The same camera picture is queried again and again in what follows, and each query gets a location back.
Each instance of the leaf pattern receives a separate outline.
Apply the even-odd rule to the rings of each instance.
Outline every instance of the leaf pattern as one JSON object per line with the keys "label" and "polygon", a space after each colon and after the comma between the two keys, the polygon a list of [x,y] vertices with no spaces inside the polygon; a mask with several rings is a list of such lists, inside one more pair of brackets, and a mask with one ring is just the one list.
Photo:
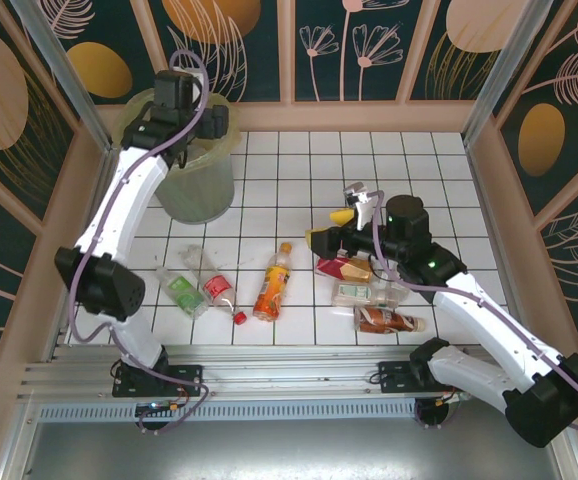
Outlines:
{"label": "leaf pattern", "polygon": [[76,39],[95,16],[91,0],[38,0],[38,4],[56,37],[66,40]]}

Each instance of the wire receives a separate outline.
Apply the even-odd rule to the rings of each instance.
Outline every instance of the wire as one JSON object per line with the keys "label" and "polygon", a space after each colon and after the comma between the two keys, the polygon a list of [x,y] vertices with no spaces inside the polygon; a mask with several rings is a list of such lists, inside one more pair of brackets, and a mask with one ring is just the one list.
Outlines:
{"label": "wire", "polygon": [[[380,220],[380,209],[382,207],[382,202],[384,201],[385,194],[382,190],[378,190],[376,192],[368,194],[369,197],[378,197],[378,202],[376,203],[376,207],[373,211],[373,218],[372,218],[372,234],[373,234],[373,246],[374,250],[376,251],[376,257],[378,258],[378,262],[382,266],[382,269],[387,273],[389,278],[394,282],[402,285],[403,287],[407,287],[415,292],[444,292],[444,293],[451,293],[454,295],[460,295],[461,297],[468,298],[478,304],[478,306],[486,308],[492,314],[494,314],[502,323],[504,323],[516,336],[523,341],[523,343],[527,346],[529,350],[535,353],[538,358],[541,358],[543,362],[545,362],[552,370],[554,370],[562,379],[567,382],[576,392],[578,392],[578,383],[571,378],[562,368],[560,368],[554,361],[552,361],[549,357],[547,357],[540,348],[535,345],[523,332],[520,330],[513,322],[509,321],[502,313],[500,313],[492,304],[480,298],[472,293],[465,292],[463,290],[459,290],[457,288],[450,288],[450,287],[435,287],[435,286],[427,286],[427,285],[416,285],[414,283],[405,282],[404,280],[400,279],[396,273],[389,268],[389,264],[385,259],[384,255],[382,254],[382,248],[380,246],[380,236],[378,234],[378,223]],[[572,424],[570,425],[571,428],[574,430],[578,430],[578,425]]]}
{"label": "wire", "polygon": [[204,79],[204,83],[202,85],[202,91],[200,94],[200,104],[198,105],[198,110],[196,111],[195,115],[192,117],[190,122],[187,124],[187,126],[185,126],[182,130],[180,130],[178,133],[176,133],[169,140],[166,140],[165,142],[161,143],[157,147],[155,147],[155,148],[149,150],[148,152],[146,152],[145,154],[143,154],[140,158],[138,158],[138,160],[136,160],[127,169],[127,171],[124,173],[124,175],[120,178],[118,185],[116,185],[116,187],[112,191],[112,194],[109,198],[109,201],[107,202],[107,206],[105,207],[105,209],[102,212],[102,215],[100,216],[100,220],[98,222],[98,226],[96,228],[96,231],[94,232],[93,238],[91,240],[91,244],[87,248],[87,251],[85,252],[84,256],[80,260],[80,263],[78,264],[78,267],[76,268],[76,271],[74,273],[73,279],[71,281],[71,286],[69,289],[69,309],[68,309],[69,327],[71,328],[71,332],[72,332],[74,338],[76,339],[76,341],[78,341],[79,343],[90,343],[104,328],[109,328],[109,330],[111,332],[111,337],[113,338],[114,342],[116,343],[116,345],[117,345],[118,349],[121,351],[121,353],[123,353],[129,361],[133,362],[134,365],[137,365],[139,368],[144,370],[146,373],[149,373],[150,375],[152,375],[156,378],[160,378],[161,380],[165,380],[167,382],[175,383],[175,384],[178,384],[181,386],[200,388],[204,391],[203,395],[200,397],[198,402],[196,402],[196,404],[193,405],[184,415],[182,415],[175,422],[171,422],[171,423],[167,424],[165,427],[161,428],[160,430],[157,430],[156,432],[154,432],[154,434],[158,434],[158,432],[165,433],[166,431],[168,431],[168,430],[176,427],[180,423],[182,423],[190,415],[193,415],[193,413],[196,411],[196,409],[206,400],[207,395],[209,394],[209,388],[204,383],[196,384],[193,382],[187,382],[184,380],[179,380],[177,378],[169,377],[167,375],[162,375],[158,372],[151,370],[146,365],[142,364],[137,358],[135,358],[124,347],[124,345],[122,345],[122,343],[120,342],[120,339],[116,335],[116,332],[115,332],[111,322],[102,323],[96,329],[94,329],[94,331],[89,336],[82,337],[80,335],[80,332],[78,331],[77,326],[76,326],[76,318],[75,318],[76,317],[76,293],[78,291],[80,279],[82,278],[82,273],[84,272],[85,266],[87,265],[87,262],[91,258],[93,251],[95,250],[96,245],[100,241],[101,234],[104,230],[104,227],[105,227],[105,224],[109,218],[109,215],[111,214],[111,210],[112,210],[116,200],[118,199],[118,196],[120,195],[120,191],[122,190],[122,188],[124,187],[125,184],[129,183],[129,181],[131,179],[131,175],[133,174],[133,172],[138,167],[140,167],[140,165],[142,165],[146,160],[159,154],[163,150],[169,148],[170,146],[172,146],[173,144],[178,142],[180,139],[184,138],[191,131],[191,129],[193,129],[194,126],[198,123],[198,121],[202,117],[204,109],[207,106],[207,101],[209,98],[209,74],[207,73],[207,68],[203,65],[200,57],[198,57],[195,53],[190,52],[190,51],[185,50],[185,49],[178,49],[173,53],[173,55],[171,56],[171,58],[169,60],[170,67],[174,63],[174,61],[181,55],[186,55],[186,56],[190,57],[198,64],[198,67],[200,68],[200,71],[201,71],[203,79]]}

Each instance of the food wrapper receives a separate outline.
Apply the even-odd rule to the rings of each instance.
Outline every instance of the food wrapper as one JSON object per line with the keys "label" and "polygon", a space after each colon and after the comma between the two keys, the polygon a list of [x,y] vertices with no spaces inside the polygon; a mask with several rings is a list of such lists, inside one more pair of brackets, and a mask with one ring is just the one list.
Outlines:
{"label": "food wrapper", "polygon": [[333,260],[321,258],[318,260],[316,270],[321,274],[349,282],[369,283],[372,275],[369,260],[360,258],[337,257]]}

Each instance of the orange label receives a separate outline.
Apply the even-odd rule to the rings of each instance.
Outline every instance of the orange label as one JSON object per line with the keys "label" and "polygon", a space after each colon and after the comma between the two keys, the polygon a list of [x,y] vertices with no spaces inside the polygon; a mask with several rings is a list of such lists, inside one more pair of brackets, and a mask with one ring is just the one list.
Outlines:
{"label": "orange label", "polygon": [[260,295],[256,305],[253,307],[256,312],[266,313],[271,317],[278,318],[280,315],[280,302],[289,281],[289,270],[284,267],[269,267],[265,273],[265,282],[260,289]]}

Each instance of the gray floor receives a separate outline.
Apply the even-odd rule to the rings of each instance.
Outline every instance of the gray floor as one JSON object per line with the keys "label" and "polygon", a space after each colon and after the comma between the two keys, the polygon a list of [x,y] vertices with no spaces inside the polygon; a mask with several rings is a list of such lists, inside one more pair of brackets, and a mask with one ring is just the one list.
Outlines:
{"label": "gray floor", "polygon": [[554,479],[548,449],[464,405],[442,430],[413,420],[193,422],[162,437],[129,424],[40,427],[29,480]]}

